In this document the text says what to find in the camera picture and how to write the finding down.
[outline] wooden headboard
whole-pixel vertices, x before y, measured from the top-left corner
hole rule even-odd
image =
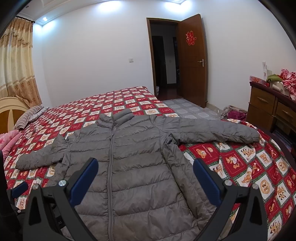
[[[0,99],[0,134],[13,130],[17,120],[29,107],[16,97]]]

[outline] door handle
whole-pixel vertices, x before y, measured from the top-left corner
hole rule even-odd
[[[202,63],[203,67],[205,66],[205,60],[204,59],[202,59],[202,61],[198,61],[198,63]]]
[[[261,101],[263,101],[263,102],[265,102],[265,103],[269,103],[267,100],[265,100],[265,99],[263,99],[263,98],[260,98],[260,97],[257,97],[259,100],[261,100]]]
[[[293,115],[291,115],[290,113],[288,113],[287,111],[285,111],[285,110],[282,110],[287,116],[289,116],[289,117],[291,117],[291,118],[293,118]]]

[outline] blue gripper pad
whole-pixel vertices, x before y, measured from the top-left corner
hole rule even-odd
[[[17,185],[15,188],[11,190],[11,196],[13,198],[18,198],[20,195],[22,195],[25,191],[27,191],[29,188],[28,184],[26,182],[22,182],[21,184]]]
[[[221,192],[218,186],[215,184],[209,172],[211,170],[208,168],[207,170],[201,164],[202,160],[195,159],[193,163],[193,172],[200,182],[205,194],[207,195],[210,203],[219,207],[222,203],[221,200]]]
[[[99,163],[96,159],[92,159],[85,171],[77,179],[76,183],[70,191],[69,203],[72,207],[79,205],[84,198],[87,190],[93,182],[99,170]]]

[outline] dark floor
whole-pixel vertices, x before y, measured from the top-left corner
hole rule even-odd
[[[179,99],[182,98],[180,95],[177,94],[176,88],[160,88],[159,94],[157,99],[163,100],[171,100],[171,99]]]

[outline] gray floor tile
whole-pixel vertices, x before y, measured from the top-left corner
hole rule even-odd
[[[209,117],[209,115],[208,115],[207,113],[205,113],[205,112],[201,112],[201,113],[199,113],[198,115],[199,115],[200,117],[202,117],[202,118]]]
[[[180,106],[179,106],[179,105],[177,105],[177,104],[171,105],[170,107],[171,107],[172,109],[177,109],[177,108],[180,108]]]
[[[178,112],[179,114],[186,114],[186,113],[188,113],[187,110],[183,110],[183,109],[177,110],[177,112]]]
[[[184,117],[189,119],[197,119],[197,117],[195,117],[194,115],[186,115]]]
[[[178,103],[184,103],[184,102],[185,102],[184,99],[177,99],[176,101],[177,101]]]
[[[215,119],[219,120],[221,118],[220,114],[210,110],[209,108],[201,108],[185,99],[172,99],[165,101],[166,104],[170,105],[180,117],[186,118],[205,118],[208,120]]]
[[[190,103],[184,103],[184,104],[182,104],[183,106],[186,106],[186,107],[188,107],[188,106],[192,106],[192,104],[190,104]]]
[[[197,108],[197,107],[191,107],[191,108],[189,108],[189,110],[191,110],[191,111],[199,111],[199,108]]]

